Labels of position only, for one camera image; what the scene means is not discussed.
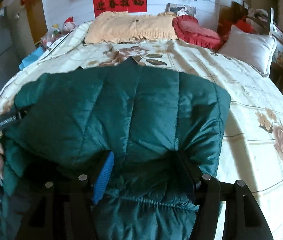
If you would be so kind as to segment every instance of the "bed sheet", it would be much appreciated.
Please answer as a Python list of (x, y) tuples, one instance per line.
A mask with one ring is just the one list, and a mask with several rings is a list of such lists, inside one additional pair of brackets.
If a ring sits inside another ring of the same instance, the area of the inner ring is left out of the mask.
[[(283, 240), (283, 95), (269, 78), (250, 65), (181, 40), (150, 40), (136, 44), (84, 44), (91, 23), (73, 31), (54, 51), (20, 71), (0, 93), (0, 114), (20, 88), (43, 73), (78, 67), (116, 65), (132, 56), (140, 65), (201, 76), (228, 91), (231, 106), (220, 154), (217, 178), (244, 180), (269, 224), (275, 240)], [(225, 203), (216, 238), (221, 239)]]

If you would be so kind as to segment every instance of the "ruffled pillow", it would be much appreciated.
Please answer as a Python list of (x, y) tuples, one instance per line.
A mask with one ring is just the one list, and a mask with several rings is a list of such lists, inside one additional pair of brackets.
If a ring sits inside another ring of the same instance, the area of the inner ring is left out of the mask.
[(134, 42), (145, 38), (177, 39), (171, 25), (174, 14), (130, 15), (128, 12), (103, 12), (89, 27), (85, 43)]
[(198, 20), (190, 15), (183, 15), (172, 20), (177, 37), (190, 44), (208, 49), (220, 49), (223, 41), (218, 33), (200, 27)]

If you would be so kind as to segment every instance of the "finger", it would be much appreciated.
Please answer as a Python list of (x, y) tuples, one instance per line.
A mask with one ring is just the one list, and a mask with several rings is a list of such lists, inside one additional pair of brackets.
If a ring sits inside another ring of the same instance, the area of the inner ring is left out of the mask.
[(4, 166), (3, 156), (0, 154), (0, 178), (1, 179), (3, 179), (3, 166)]
[(0, 154), (2, 154), (2, 155), (5, 154), (4, 151), (3, 151), (3, 146), (1, 145), (1, 143), (0, 143)]

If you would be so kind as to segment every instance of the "blue paper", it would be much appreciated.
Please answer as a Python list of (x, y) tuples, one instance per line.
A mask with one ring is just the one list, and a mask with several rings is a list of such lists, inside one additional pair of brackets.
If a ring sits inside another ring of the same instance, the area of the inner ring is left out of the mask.
[(35, 62), (37, 59), (39, 59), (39, 57), (44, 53), (43, 48), (39, 47), (38, 49), (36, 49), (33, 53), (31, 53), (30, 55), (28, 55), (27, 57), (25, 57), (20, 65), (19, 68), (20, 70), (24, 69), (25, 67), (27, 67), (28, 65), (30, 65), (31, 63)]

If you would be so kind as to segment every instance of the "red heart-shaped pillow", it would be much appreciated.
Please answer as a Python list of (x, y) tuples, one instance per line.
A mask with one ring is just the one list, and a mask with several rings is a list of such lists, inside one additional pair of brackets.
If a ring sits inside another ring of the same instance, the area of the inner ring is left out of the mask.
[(218, 33), (199, 26), (198, 20), (190, 15), (176, 17), (172, 21), (176, 34), (190, 44), (208, 49), (220, 49), (223, 41)]

